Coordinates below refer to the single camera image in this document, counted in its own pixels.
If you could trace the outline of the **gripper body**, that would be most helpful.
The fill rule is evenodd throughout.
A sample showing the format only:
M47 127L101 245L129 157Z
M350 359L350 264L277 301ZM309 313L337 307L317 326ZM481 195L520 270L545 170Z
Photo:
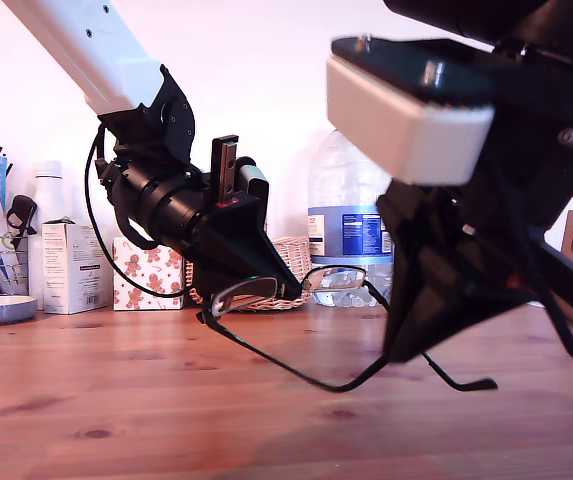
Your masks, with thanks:
M164 225L164 243L180 251L192 265L191 238L198 235L205 242L205 222L217 205L225 206L234 196L237 135L217 137L211 145L211 171L204 174L192 164L185 166L171 189L168 216Z

